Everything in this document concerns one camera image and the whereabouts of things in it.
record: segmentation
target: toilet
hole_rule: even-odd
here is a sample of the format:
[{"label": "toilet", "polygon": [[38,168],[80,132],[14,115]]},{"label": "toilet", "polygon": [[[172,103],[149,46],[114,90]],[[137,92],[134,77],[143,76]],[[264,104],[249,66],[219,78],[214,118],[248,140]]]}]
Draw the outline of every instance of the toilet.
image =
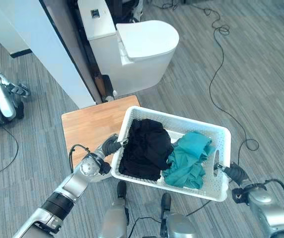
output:
[{"label": "toilet", "polygon": [[150,20],[115,27],[105,0],[78,0],[78,7],[100,72],[118,96],[161,80],[179,42],[173,26]]}]

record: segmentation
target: wall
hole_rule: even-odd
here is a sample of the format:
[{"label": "wall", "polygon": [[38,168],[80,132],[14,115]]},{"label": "wall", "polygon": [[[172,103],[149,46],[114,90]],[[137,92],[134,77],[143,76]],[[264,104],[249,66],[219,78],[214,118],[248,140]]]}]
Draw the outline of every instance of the wall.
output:
[{"label": "wall", "polygon": [[79,47],[81,40],[78,36],[77,28],[69,10],[67,0],[43,0],[43,3],[93,98],[97,103],[101,103],[99,92],[88,69],[89,62],[85,55],[85,51]]},{"label": "wall", "polygon": [[10,54],[27,50],[29,48],[1,10],[0,43],[7,49]]},{"label": "wall", "polygon": [[76,105],[95,105],[39,1],[0,0],[0,10]]}]

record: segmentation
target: gray carpet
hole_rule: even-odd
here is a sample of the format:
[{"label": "gray carpet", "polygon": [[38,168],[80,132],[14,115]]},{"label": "gray carpet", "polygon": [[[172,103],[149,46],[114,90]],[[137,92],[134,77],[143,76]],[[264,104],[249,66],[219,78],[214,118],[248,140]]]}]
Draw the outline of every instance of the gray carpet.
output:
[{"label": "gray carpet", "polygon": [[[242,149],[241,165],[253,181],[284,181],[284,2],[209,1],[199,6],[217,9],[222,23],[231,28],[229,36],[217,35],[225,50],[225,63],[213,84],[213,97],[244,124],[249,137],[260,142],[256,152]],[[211,29],[214,17],[206,17],[189,6],[172,11],[146,5],[143,19],[172,24],[180,34],[180,43],[161,82],[136,93],[140,104],[229,128],[235,161],[243,132],[211,104],[208,95],[210,79],[221,60]],[[20,148],[14,164],[0,174],[0,238],[4,238],[11,237],[69,173],[61,114],[76,106],[33,54],[12,59],[0,47],[0,71],[14,82],[26,83],[32,91],[25,103],[25,118],[6,126],[18,139]],[[0,168],[14,152],[14,142],[0,129]],[[103,214],[116,196],[116,185],[114,178],[91,184],[57,237],[96,237]],[[272,184],[268,188],[283,205],[281,188]],[[137,217],[159,217],[163,193],[164,190],[128,184],[128,230]],[[172,210],[182,214],[205,202],[177,193],[171,195]],[[235,205],[230,191],[226,201],[210,203],[190,219],[199,237],[263,237],[249,207]],[[132,237],[150,235],[159,237],[159,224],[144,220],[137,224]]]}]

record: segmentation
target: white laundry basket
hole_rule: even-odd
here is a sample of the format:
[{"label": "white laundry basket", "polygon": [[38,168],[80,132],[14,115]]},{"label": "white laundry basket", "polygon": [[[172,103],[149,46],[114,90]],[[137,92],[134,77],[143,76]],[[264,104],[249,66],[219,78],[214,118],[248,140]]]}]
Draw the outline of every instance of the white laundry basket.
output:
[{"label": "white laundry basket", "polygon": [[124,148],[120,148],[113,156],[111,165],[111,174],[113,177],[217,202],[222,202],[227,198],[227,176],[221,172],[218,172],[216,176],[213,174],[214,160],[217,153],[219,154],[219,163],[228,167],[230,166],[231,136],[227,128],[133,106],[128,108],[126,111],[118,141],[124,140],[128,137],[133,119],[151,119],[162,123],[164,129],[166,129],[170,135],[172,143],[181,138],[187,132],[198,131],[212,139],[212,146],[216,148],[216,151],[203,162],[203,168],[206,174],[204,175],[204,184],[201,189],[191,189],[186,187],[180,188],[168,185],[164,182],[163,176],[161,176],[161,178],[157,181],[151,181],[119,173],[119,165]]}]

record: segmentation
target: teal shirt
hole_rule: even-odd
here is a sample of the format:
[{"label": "teal shirt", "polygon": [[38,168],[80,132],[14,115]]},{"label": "teal shirt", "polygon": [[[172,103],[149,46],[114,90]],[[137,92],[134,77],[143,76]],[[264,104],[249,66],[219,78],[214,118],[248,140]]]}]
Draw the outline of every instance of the teal shirt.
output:
[{"label": "teal shirt", "polygon": [[186,133],[168,157],[167,163],[171,163],[171,167],[162,172],[164,181],[176,187],[200,189],[205,175],[202,162],[215,151],[211,142],[198,132]]}]

